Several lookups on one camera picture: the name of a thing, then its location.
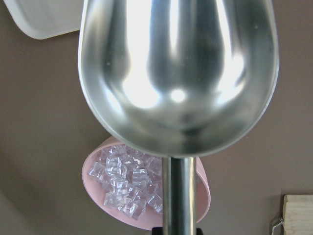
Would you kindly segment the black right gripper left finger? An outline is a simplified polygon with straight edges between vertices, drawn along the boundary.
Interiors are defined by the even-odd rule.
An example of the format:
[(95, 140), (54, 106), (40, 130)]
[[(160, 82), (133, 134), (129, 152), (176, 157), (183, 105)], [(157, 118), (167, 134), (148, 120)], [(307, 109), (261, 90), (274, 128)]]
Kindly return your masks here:
[(162, 227), (153, 227), (151, 231), (151, 235), (163, 235)]

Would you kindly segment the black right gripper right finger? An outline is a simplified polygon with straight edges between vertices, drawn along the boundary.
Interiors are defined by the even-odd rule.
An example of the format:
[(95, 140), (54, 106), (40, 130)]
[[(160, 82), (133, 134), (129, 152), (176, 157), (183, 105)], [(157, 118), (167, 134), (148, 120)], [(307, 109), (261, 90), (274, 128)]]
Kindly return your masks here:
[(196, 228), (196, 233), (195, 235), (203, 235), (203, 231), (201, 228)]

